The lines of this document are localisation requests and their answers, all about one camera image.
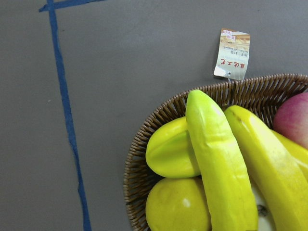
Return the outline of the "pink white peach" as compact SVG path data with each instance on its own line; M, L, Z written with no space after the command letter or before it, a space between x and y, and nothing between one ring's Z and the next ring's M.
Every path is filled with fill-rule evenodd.
M308 94L287 99L277 110L273 129L304 148L308 147Z

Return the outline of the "yellow starfruit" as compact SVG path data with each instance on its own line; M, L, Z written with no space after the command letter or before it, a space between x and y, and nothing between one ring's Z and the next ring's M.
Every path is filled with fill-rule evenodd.
M150 169L165 178L201 175L186 117L174 119L156 130L148 141L145 157Z

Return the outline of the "yellow lemon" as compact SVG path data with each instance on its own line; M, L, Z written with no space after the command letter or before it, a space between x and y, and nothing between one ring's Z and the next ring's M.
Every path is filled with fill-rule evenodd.
M146 221L152 231L210 231L211 219L202 180L162 179L146 201Z

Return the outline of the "paper price tag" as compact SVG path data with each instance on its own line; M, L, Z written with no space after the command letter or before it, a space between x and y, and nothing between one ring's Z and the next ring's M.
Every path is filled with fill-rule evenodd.
M250 53L250 34L222 28L214 75L243 80Z

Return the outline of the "brown wicker basket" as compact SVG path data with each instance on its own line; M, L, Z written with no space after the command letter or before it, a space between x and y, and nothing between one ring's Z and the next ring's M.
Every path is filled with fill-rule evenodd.
M308 77L301 74L274 74L249 79L224 81L200 86L222 108L239 105L256 114L270 128L277 109L289 98L308 90ZM162 179L148 167L145 159L152 134L165 123L185 114L188 91L162 103L147 117L135 135L125 161L124 200L134 231L148 231L146 199L153 186Z

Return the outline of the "greenish yellow banana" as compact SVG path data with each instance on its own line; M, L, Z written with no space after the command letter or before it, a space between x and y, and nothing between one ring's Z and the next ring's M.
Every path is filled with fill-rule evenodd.
M258 212L247 168L217 103L200 90L188 94L186 122L214 231L256 231Z

